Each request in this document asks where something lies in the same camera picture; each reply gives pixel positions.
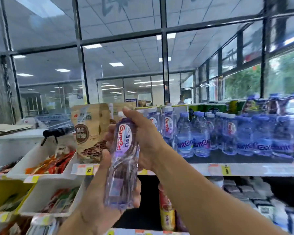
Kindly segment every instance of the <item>white bottle cap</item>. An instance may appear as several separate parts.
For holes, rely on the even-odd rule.
[[[172,106],[165,106],[165,112],[172,112],[173,107]]]
[[[124,115],[123,111],[119,111],[118,116],[121,117],[121,118],[125,118],[125,115]]]
[[[227,117],[228,119],[234,119],[235,116],[236,116],[235,114],[227,114],[226,117]]]
[[[148,113],[156,112],[157,111],[157,107],[149,108],[147,111],[148,111]]]

